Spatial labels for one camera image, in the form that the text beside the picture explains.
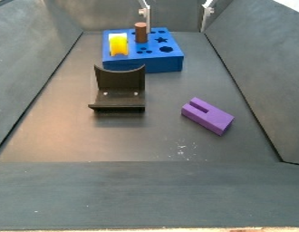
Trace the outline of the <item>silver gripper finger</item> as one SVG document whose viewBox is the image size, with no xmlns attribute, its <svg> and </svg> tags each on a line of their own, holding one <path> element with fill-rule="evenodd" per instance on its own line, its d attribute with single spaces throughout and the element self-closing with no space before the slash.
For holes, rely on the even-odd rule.
<svg viewBox="0 0 299 232">
<path fill-rule="evenodd" d="M 214 13 L 214 0 L 205 0 L 205 3 L 201 5 L 202 8 L 202 17 L 201 17 L 201 31 L 205 30 L 206 20 L 210 15 Z"/>
<path fill-rule="evenodd" d="M 146 0 L 137 0 L 141 8 L 137 10 L 138 14 L 144 16 L 146 23 L 146 32 L 150 32 L 150 6 L 146 3 Z"/>
</svg>

